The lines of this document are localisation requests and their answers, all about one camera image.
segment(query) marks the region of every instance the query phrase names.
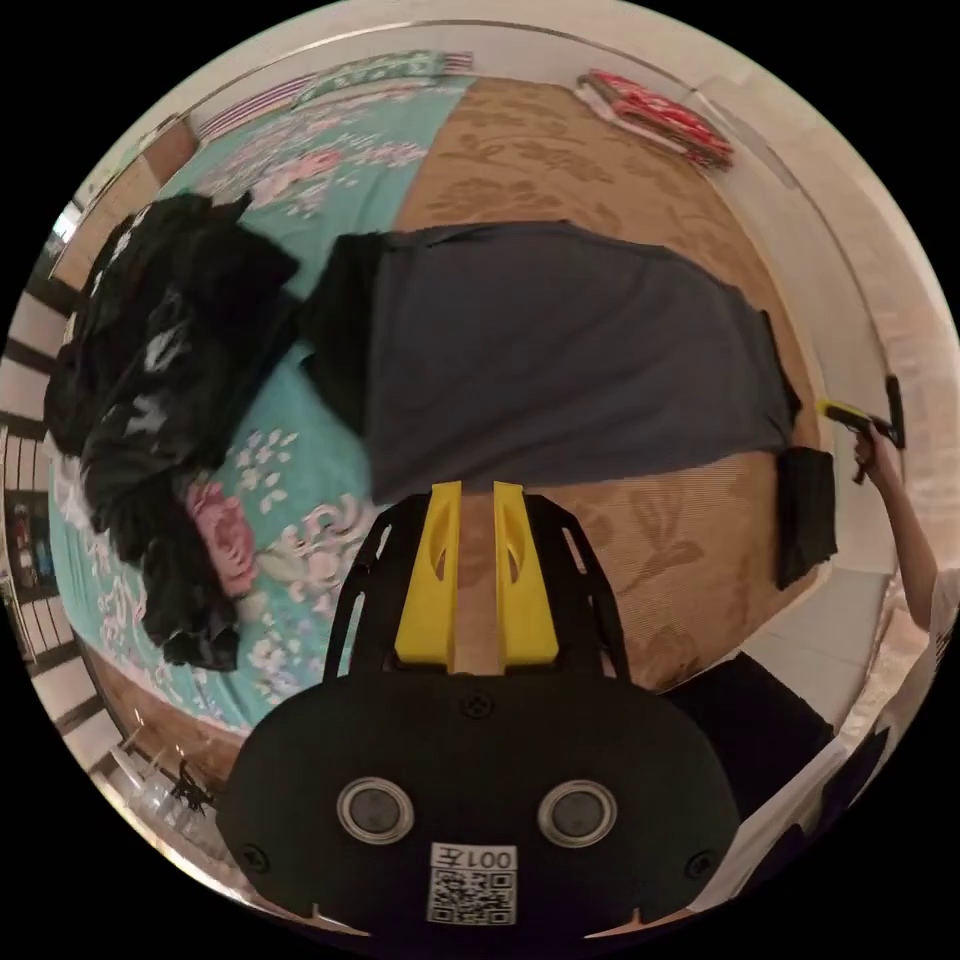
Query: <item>label sticker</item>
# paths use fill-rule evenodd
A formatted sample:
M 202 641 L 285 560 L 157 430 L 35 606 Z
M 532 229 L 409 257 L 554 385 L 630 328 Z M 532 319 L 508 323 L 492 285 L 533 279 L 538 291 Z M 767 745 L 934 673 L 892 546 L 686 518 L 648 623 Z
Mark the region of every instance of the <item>label sticker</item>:
M 427 920 L 460 926 L 517 922 L 517 848 L 434 843 Z

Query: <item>person's arm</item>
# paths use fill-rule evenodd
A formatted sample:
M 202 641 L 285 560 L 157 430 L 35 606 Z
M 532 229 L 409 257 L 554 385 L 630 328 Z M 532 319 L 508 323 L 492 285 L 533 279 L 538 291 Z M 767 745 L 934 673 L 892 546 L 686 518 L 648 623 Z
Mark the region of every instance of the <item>person's arm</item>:
M 857 462 L 867 464 L 867 476 L 880 492 L 887 508 L 910 616 L 918 627 L 929 630 L 937 561 L 913 504 L 894 469 L 887 441 L 872 426 L 870 434 L 872 449 L 865 438 L 857 441 Z

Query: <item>hand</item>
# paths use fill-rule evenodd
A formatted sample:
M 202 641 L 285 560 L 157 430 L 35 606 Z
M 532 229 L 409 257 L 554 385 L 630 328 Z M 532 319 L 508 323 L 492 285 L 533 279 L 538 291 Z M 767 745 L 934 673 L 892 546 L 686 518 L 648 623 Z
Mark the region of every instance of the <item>hand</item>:
M 857 436 L 857 463 L 866 465 L 867 476 L 881 493 L 894 489 L 900 483 L 891 449 L 890 441 L 872 423 L 869 439 L 862 434 Z

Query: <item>brown patterned mat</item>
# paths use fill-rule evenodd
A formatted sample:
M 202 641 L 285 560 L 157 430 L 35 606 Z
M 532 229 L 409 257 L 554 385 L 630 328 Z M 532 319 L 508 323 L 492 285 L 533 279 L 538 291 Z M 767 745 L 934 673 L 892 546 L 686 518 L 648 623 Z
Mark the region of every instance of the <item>brown patterned mat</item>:
M 804 359 L 773 280 L 706 177 L 604 123 L 560 87 L 480 79 L 434 140 L 395 228 L 572 220 L 682 253 L 770 315 L 804 404 L 794 443 L 819 446 Z M 543 489 L 580 520 L 617 594 L 634 680 L 661 689 L 715 662 L 809 587 L 773 581 L 775 471 L 768 454 L 692 470 Z M 457 669 L 496 672 L 493 515 L 463 505 Z

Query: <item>screw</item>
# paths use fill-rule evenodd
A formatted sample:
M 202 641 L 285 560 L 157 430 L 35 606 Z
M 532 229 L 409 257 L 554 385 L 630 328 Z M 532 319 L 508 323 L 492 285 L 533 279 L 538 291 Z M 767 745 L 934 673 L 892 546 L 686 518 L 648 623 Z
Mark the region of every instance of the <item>screw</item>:
M 267 855 L 255 844 L 244 844 L 240 856 L 253 873 L 266 873 L 270 869 Z
M 690 880 L 702 880 L 708 873 L 713 872 L 716 862 L 717 855 L 713 850 L 701 850 L 687 861 L 683 872 Z
M 460 707 L 472 720 L 482 720 L 493 713 L 493 699 L 485 693 L 471 693 L 463 698 Z

